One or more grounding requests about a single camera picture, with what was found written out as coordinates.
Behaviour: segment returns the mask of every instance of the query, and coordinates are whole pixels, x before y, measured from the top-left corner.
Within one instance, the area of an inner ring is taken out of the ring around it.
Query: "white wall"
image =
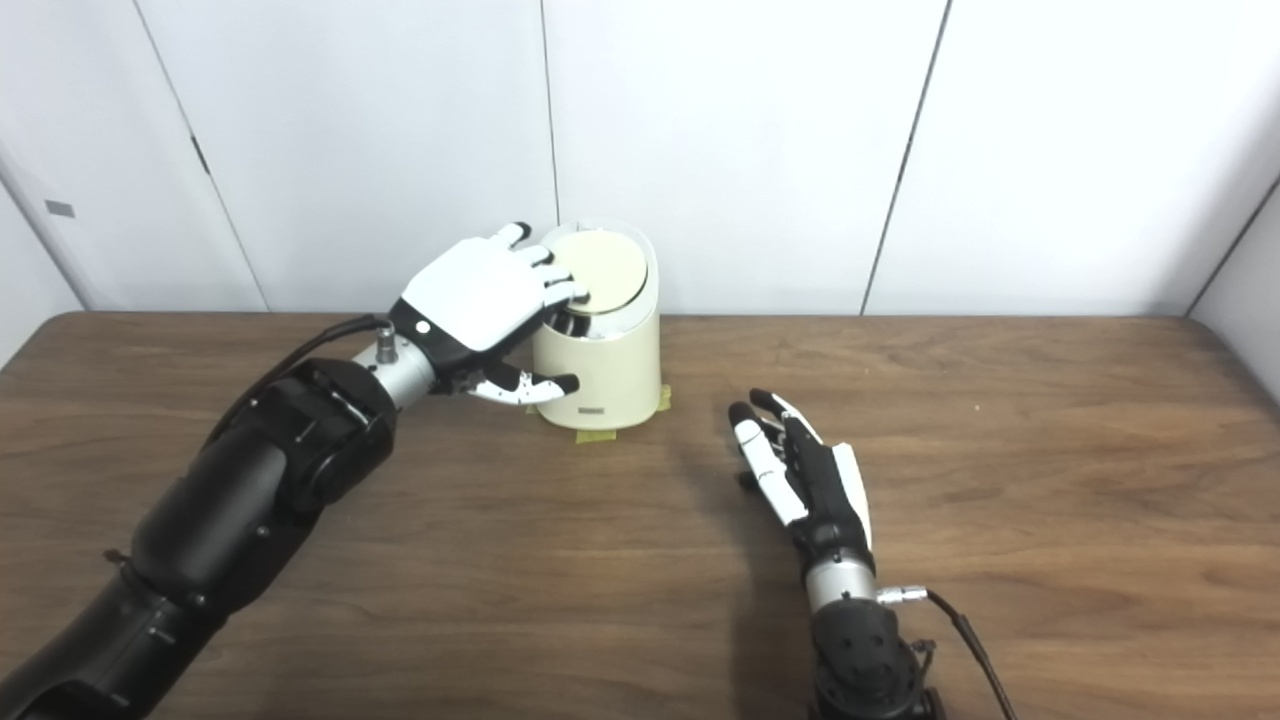
[[[92,307],[383,309],[612,215],[672,313],[1181,314],[1280,173],[1280,4],[954,0],[901,178],[945,0],[138,4],[0,3],[0,176]]]
[[[643,228],[668,311],[856,314],[942,8],[547,3],[561,217]]]
[[[141,8],[273,310],[383,310],[463,237],[554,227],[536,1]]]
[[[955,0],[867,311],[1185,313],[1280,172],[1277,28]]]
[[[264,307],[131,3],[0,3],[0,165],[92,309]]]
[[[41,323],[81,304],[0,186],[0,366]]]
[[[1280,192],[1262,208],[1192,316],[1280,401]]]

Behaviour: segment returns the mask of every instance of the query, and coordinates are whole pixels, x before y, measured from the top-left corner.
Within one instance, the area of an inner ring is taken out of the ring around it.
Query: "black joint housing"
[[[814,614],[815,696],[822,717],[920,717],[924,678],[899,635],[897,615],[873,600],[832,602]]]
[[[256,427],[284,451],[279,498],[298,512],[340,500],[394,447],[394,401],[349,360],[306,360],[256,400],[236,425]]]
[[[170,602],[125,565],[0,683],[0,717],[145,717],[221,624]]]

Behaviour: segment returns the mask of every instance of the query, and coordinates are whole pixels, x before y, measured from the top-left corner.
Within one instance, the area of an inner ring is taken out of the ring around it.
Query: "white robotic hand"
[[[874,598],[870,511],[852,448],[823,445],[804,415],[772,392],[753,389],[750,398],[777,421],[759,418],[746,402],[728,409],[751,466],[741,480],[759,488],[791,534],[810,607],[817,612],[841,598]]]
[[[385,338],[381,359],[396,363],[408,352],[415,357],[406,360],[419,368],[411,378],[415,387],[425,383],[431,392],[468,392],[507,405],[547,402],[576,391],[576,375],[543,377],[502,361],[550,314],[588,297],[566,269],[549,264],[545,247],[515,250],[529,234],[527,224],[508,224],[492,237],[463,240],[419,272],[388,315],[397,337]],[[406,375],[403,368],[383,366],[376,348],[357,360],[376,366],[379,379],[397,395],[388,375]]]

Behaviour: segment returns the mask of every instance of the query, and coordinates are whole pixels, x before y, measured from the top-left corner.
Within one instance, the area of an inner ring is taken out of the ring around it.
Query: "wooden table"
[[[0,671],[218,414],[332,318],[77,314],[0,373]],[[1280,717],[1280,414],[1179,319],[667,318],[673,409],[614,442],[408,410],[159,717],[801,720],[797,566],[733,482],[754,384],[850,441],[881,579],[969,614],[1024,720]],[[361,342],[330,354],[347,356]],[[928,606],[952,719],[997,710]]]

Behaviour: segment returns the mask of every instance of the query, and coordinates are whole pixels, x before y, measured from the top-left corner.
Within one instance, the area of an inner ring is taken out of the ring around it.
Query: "panel seam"
[[[547,1],[538,0],[538,15],[543,27],[543,81],[547,86],[547,132],[552,142],[552,193],[556,197],[556,227],[561,224],[559,168],[556,164],[556,114],[552,111],[552,61],[547,47]]]
[[[198,149],[200,141],[196,140],[196,129],[191,126],[191,118],[187,115],[187,108],[182,104],[182,97],[178,96],[178,88],[173,85],[173,77],[169,74],[168,65],[164,64],[164,58],[160,55],[160,46],[156,45],[156,38],[151,35],[151,26],[147,24],[147,18],[142,14],[142,6],[138,5],[138,0],[132,0],[132,3],[133,10],[138,14],[138,22],[142,23],[142,32],[146,33],[147,42],[151,44],[151,53],[156,58],[156,64],[160,65],[160,74],[164,76],[164,82],[169,87],[169,95],[173,96],[173,101],[178,106],[178,114],[182,117],[182,123],[187,127],[187,135],[191,136],[192,145]],[[214,177],[209,165],[209,159],[202,151],[200,152],[200,161],[204,165],[205,176],[209,178],[209,184],[214,188],[214,197],[218,199],[218,206],[223,211],[227,227],[232,231],[232,237],[236,238],[236,247],[239,250],[241,259],[244,260],[244,268],[248,270],[248,277],[253,281],[253,287],[257,288],[259,299],[262,300],[262,307],[270,313],[271,304],[266,301],[266,291],[262,290],[262,281],[259,279],[257,272],[253,269],[253,263],[250,260],[248,250],[244,247],[244,241],[241,240],[239,229],[236,227],[236,220],[232,219],[230,210],[227,208],[227,200],[223,197],[223,191],[218,187],[218,178]]]
[[[942,19],[938,22],[938,35],[933,40],[933,53],[929,55],[929,67],[924,72],[924,83],[920,85],[920,99],[915,102],[915,115],[911,118],[911,132],[906,136],[906,147],[902,149],[902,163],[897,168],[897,181],[893,183],[893,195],[888,200],[888,210],[884,213],[884,224],[881,227],[879,242],[876,245],[876,258],[872,259],[872,270],[867,275],[867,290],[863,291],[863,304],[858,310],[859,315],[867,314],[867,304],[872,299],[872,286],[876,283],[876,272],[879,269],[881,255],[884,252],[884,240],[888,237],[890,223],[893,222],[893,208],[897,206],[897,193],[902,188],[902,178],[906,176],[906,164],[911,159],[911,147],[915,145],[915,131],[920,126],[920,114],[924,111],[924,99],[929,94],[929,82],[933,79],[933,67],[938,61],[938,50],[942,47],[942,36],[947,31],[947,18],[951,17],[951,0],[942,8]]]
[[[1231,255],[1235,254],[1235,249],[1240,246],[1240,241],[1244,240],[1244,236],[1249,234],[1249,229],[1253,227],[1253,222],[1258,219],[1258,215],[1262,214],[1262,209],[1267,206],[1268,201],[1271,201],[1271,196],[1275,195],[1276,187],[1280,187],[1280,176],[1277,176],[1276,179],[1271,183],[1271,187],[1267,188],[1267,192],[1262,196],[1262,201],[1258,202],[1258,206],[1254,208],[1253,213],[1249,214],[1249,219],[1244,220],[1244,227],[1240,228],[1240,232],[1236,233],[1235,240],[1231,241],[1231,245],[1226,249],[1226,252],[1222,254],[1222,259],[1217,261],[1217,265],[1213,268],[1213,272],[1208,274],[1208,279],[1204,281],[1204,284],[1201,287],[1201,291],[1196,293],[1196,299],[1192,300],[1192,304],[1187,306],[1187,311],[1183,313],[1183,318],[1190,318],[1192,313],[1196,311],[1196,306],[1199,305],[1199,301],[1204,299],[1204,293],[1208,292],[1208,287],[1213,284],[1215,279],[1217,279],[1219,273],[1221,273],[1222,268],[1226,266],[1226,261],[1231,259]]]

